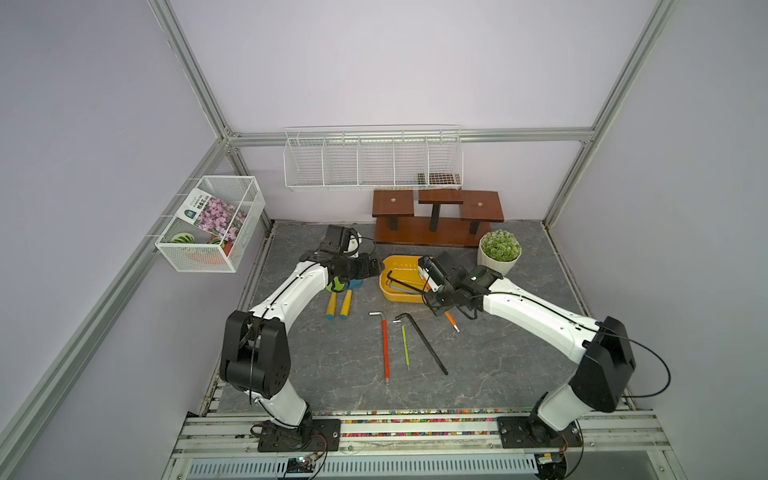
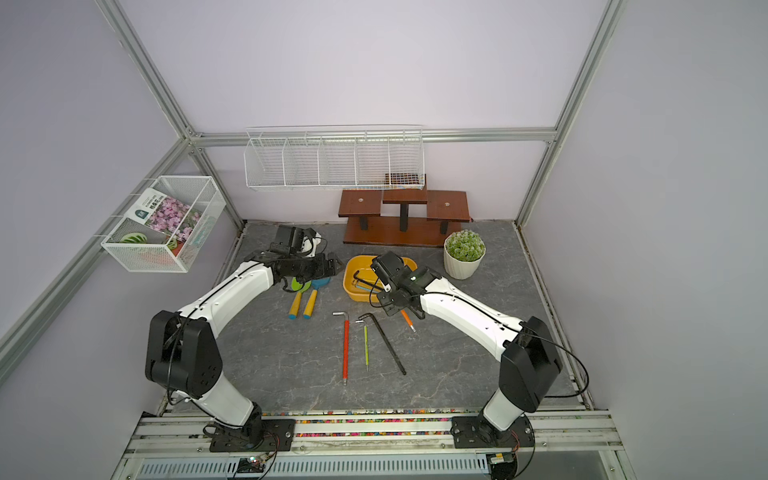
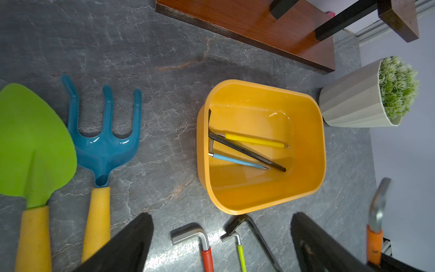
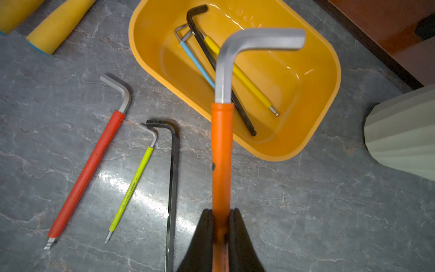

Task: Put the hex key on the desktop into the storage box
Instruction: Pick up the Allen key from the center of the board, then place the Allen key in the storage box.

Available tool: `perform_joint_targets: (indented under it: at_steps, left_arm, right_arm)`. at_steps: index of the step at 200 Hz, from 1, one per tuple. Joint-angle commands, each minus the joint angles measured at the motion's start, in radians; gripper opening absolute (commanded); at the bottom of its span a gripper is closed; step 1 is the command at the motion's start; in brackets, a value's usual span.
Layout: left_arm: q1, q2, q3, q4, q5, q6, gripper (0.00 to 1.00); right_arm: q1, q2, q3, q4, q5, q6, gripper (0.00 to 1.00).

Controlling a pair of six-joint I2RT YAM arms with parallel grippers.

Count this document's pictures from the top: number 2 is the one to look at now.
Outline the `thin black hex key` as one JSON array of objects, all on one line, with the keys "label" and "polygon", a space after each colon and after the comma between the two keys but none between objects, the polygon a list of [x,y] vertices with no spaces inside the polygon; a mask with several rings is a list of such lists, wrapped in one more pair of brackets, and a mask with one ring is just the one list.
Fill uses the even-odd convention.
[{"label": "thin black hex key", "polygon": [[353,284],[354,285],[356,285],[356,284],[357,285],[366,285],[366,286],[369,286],[372,289],[374,289],[374,291],[382,291],[383,290],[383,287],[378,285],[378,280],[377,279],[375,279],[373,282],[370,282],[370,281],[364,279],[361,276],[361,271],[360,270],[357,270],[353,274]]}]

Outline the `orange hex key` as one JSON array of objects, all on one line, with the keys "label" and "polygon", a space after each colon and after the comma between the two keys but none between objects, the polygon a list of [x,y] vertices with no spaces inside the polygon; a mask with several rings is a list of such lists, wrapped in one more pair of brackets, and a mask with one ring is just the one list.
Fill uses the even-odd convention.
[{"label": "orange hex key", "polygon": [[413,321],[411,320],[409,314],[407,313],[407,310],[403,309],[403,310],[401,310],[400,313],[401,313],[402,317],[404,318],[406,324],[408,325],[409,329],[412,332],[415,333],[416,332],[415,325],[414,325]]}]

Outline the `large black hex key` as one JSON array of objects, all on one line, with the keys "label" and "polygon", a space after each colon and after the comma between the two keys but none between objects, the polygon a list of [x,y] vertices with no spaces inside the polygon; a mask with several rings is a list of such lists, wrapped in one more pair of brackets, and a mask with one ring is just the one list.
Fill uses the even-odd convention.
[{"label": "large black hex key", "polygon": [[365,323],[366,321],[370,321],[374,325],[375,329],[378,331],[380,337],[382,338],[382,341],[383,341],[387,351],[389,352],[390,356],[392,357],[395,365],[397,366],[398,370],[400,371],[400,373],[403,376],[406,376],[407,375],[407,371],[406,371],[406,369],[405,369],[401,359],[399,358],[398,354],[396,353],[392,343],[390,342],[388,336],[386,335],[386,333],[385,333],[381,323],[377,319],[377,317],[374,314],[372,314],[372,313],[364,313],[364,314],[360,315],[358,317],[358,319],[361,320],[363,323]]}]

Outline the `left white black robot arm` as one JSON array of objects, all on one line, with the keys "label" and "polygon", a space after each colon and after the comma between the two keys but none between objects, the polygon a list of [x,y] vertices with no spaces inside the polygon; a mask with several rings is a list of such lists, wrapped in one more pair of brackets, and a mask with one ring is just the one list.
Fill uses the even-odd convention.
[{"label": "left white black robot arm", "polygon": [[179,310],[150,321],[145,376],[205,413],[204,434],[216,452],[281,452],[291,449],[296,422],[266,420],[262,408],[226,378],[218,337],[252,300],[277,282],[330,278],[343,270],[337,255],[263,252],[246,261],[211,291]]}]

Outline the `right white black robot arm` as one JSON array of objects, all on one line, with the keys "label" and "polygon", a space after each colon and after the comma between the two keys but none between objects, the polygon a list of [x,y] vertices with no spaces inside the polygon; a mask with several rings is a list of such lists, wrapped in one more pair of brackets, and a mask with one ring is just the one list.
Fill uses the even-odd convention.
[{"label": "right white black robot arm", "polygon": [[521,320],[499,312],[459,290],[446,278],[423,267],[392,270],[374,263],[381,289],[380,306],[389,315],[404,309],[422,318],[437,317],[476,341],[499,362],[498,387],[475,417],[452,419],[457,448],[515,447],[524,427],[514,424],[534,413],[549,394],[563,368],[561,353],[546,323],[537,317]]}]

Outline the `blue hex key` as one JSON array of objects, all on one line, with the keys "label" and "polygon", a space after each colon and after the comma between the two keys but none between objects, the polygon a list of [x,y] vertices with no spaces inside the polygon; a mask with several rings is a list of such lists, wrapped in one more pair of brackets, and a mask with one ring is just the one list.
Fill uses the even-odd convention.
[{"label": "blue hex key", "polygon": [[356,285],[353,285],[353,290],[354,290],[354,291],[364,291],[364,292],[366,293],[366,295],[367,295],[367,294],[369,294],[369,293],[372,293],[372,292],[374,292],[374,289],[372,289],[372,288],[371,288],[371,287],[369,287],[369,286],[366,286],[366,285],[357,285],[357,284],[356,284]]}]

